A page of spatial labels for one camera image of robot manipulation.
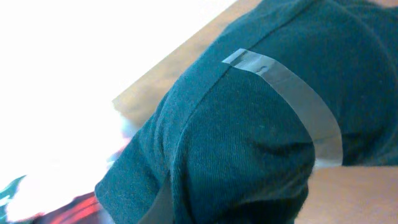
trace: tape strip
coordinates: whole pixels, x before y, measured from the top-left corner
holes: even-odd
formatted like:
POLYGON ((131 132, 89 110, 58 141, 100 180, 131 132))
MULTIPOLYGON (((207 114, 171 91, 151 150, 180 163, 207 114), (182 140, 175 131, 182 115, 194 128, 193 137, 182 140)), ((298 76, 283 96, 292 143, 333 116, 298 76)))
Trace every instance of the tape strip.
MULTIPOLYGON (((245 49, 239 49, 223 60, 232 67, 262 77, 290 105, 307 129, 315 148, 314 169, 340 166, 343 163, 341 131, 336 118, 321 97, 300 77, 276 60, 245 49)), ((246 197, 240 204, 263 200, 265 191, 246 197)), ((162 188, 138 224, 174 222, 170 172, 162 188)))
POLYGON ((137 224, 173 224, 174 211, 170 172, 166 175, 162 188, 156 195, 152 206, 137 224))
POLYGON ((343 143, 337 120, 300 77, 273 58, 245 49, 235 51, 223 63, 259 75, 290 105, 313 141, 314 169, 342 165, 343 143))

